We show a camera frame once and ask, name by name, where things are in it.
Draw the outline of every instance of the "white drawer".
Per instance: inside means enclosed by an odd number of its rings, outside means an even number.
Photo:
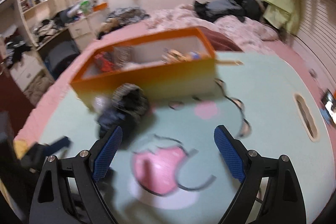
[[[107,15],[109,14],[110,10],[105,9],[97,12],[93,12],[86,16],[86,20],[90,26],[92,32],[97,33],[101,27],[101,24],[106,21]]]
[[[30,63],[26,70],[16,80],[16,84],[22,91],[24,91],[41,70],[41,64],[35,59],[35,61]]]
[[[74,22],[69,24],[69,31],[72,38],[80,37],[86,33],[90,33],[91,29],[89,24],[87,23],[86,19],[82,19],[78,22]]]
[[[21,62],[15,63],[10,70],[10,74],[12,75],[13,79],[17,80],[20,75],[28,68],[28,66],[34,61],[37,60],[32,52],[24,52],[22,54]]]
[[[81,37],[77,37],[75,42],[77,44],[78,49],[82,52],[87,45],[90,44],[95,39],[95,36],[92,33],[87,33]]]

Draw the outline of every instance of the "yellow cloth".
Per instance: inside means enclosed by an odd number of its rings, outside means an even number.
[[[26,154],[26,152],[29,149],[29,147],[27,145],[27,142],[24,141],[24,140],[14,140],[13,146],[14,146],[14,151],[15,151],[16,157],[19,160],[22,159],[22,157]],[[6,187],[1,182],[1,180],[0,180],[0,192],[4,196],[5,200],[9,204],[9,206],[11,206],[11,208],[12,208],[11,201],[9,200],[9,194],[7,192]]]
[[[263,17],[274,27],[296,34],[300,27],[301,0],[264,0],[269,3]]]

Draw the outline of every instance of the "wooden stick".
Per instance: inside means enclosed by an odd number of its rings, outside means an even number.
[[[239,66],[244,65],[242,61],[239,60],[216,60],[216,63],[219,65],[229,65],[229,66]]]

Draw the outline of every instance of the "blue gripper pad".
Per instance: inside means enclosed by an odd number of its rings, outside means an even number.
[[[105,177],[119,145],[121,144],[122,138],[123,131],[121,127],[117,127],[94,161],[92,179],[95,182]]]
[[[240,183],[243,183],[246,175],[242,159],[219,127],[215,129],[213,137],[232,176],[238,179]]]

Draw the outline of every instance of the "metal screw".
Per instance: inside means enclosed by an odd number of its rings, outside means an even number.
[[[286,156],[286,155],[282,155],[282,156],[281,156],[281,159],[282,159],[283,161],[289,161],[289,157]]]
[[[257,153],[256,151],[254,151],[254,150],[249,150],[249,155],[250,155],[251,157],[255,157],[257,154],[258,154],[258,153]]]
[[[54,161],[55,160],[55,156],[54,155],[51,155],[51,156],[49,156],[48,158],[47,158],[47,161],[48,162],[52,162],[52,161]]]
[[[86,157],[88,154],[89,154],[89,152],[88,152],[87,150],[82,150],[82,151],[79,153],[79,155],[80,155],[82,158]]]

